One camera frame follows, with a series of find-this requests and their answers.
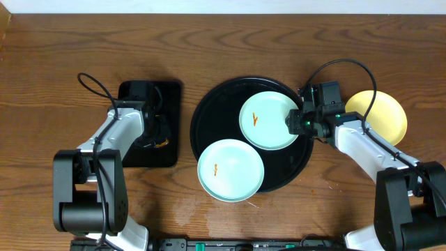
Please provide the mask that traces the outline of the yellow green sponge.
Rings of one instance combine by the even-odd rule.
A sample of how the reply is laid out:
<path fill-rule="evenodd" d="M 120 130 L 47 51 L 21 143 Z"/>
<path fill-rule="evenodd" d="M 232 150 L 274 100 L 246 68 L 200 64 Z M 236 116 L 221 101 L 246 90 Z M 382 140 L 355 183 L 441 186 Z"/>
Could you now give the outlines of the yellow green sponge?
<path fill-rule="evenodd" d="M 169 139 L 168 138 L 166 138 L 163 142 L 161 142 L 161 143 L 159 143 L 159 144 L 155 144 L 155 148 L 156 149 L 158 149 L 158 148 L 162 148 L 162 147 L 165 147 L 166 145 L 168 145 L 169 144 Z"/>

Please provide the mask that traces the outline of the yellow plate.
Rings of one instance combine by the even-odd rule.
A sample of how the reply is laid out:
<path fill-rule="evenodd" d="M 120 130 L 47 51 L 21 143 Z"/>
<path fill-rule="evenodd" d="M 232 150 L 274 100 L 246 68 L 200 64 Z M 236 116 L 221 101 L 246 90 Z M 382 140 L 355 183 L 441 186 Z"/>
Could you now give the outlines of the yellow plate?
<path fill-rule="evenodd" d="M 353 95 L 346 103 L 347 112 L 358 112 L 365 115 L 374 92 L 361 91 Z M 367 117 L 370 126 L 393 146 L 405 136 L 408 121 L 400 103 L 392 96 L 381 91 L 376 92 L 376 99 Z"/>

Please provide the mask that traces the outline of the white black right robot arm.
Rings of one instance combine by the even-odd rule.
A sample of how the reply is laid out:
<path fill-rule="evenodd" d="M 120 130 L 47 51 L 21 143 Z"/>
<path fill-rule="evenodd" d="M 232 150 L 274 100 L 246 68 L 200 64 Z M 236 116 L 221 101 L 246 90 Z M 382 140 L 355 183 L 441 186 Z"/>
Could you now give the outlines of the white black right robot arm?
<path fill-rule="evenodd" d="M 364 116 L 346 112 L 337 83 L 307 86 L 298 97 L 301 108 L 285 119 L 289 132 L 322 137 L 376 184 L 374 223 L 347 233 L 346 249 L 421 250 L 445 244 L 445 168 L 400 152 Z"/>

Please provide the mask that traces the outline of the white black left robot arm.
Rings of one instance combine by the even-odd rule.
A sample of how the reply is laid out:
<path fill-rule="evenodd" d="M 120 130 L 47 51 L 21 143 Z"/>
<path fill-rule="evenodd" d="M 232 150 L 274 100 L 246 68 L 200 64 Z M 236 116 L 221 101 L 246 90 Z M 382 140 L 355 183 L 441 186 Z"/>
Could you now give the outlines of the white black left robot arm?
<path fill-rule="evenodd" d="M 166 119 L 155 82 L 121 85 L 106 121 L 75 150 L 53 159 L 53 223 L 60 232 L 95 240 L 98 248 L 147 250 L 149 231 L 128 213 L 123 159 L 130 149 L 153 150 L 169 144 Z"/>

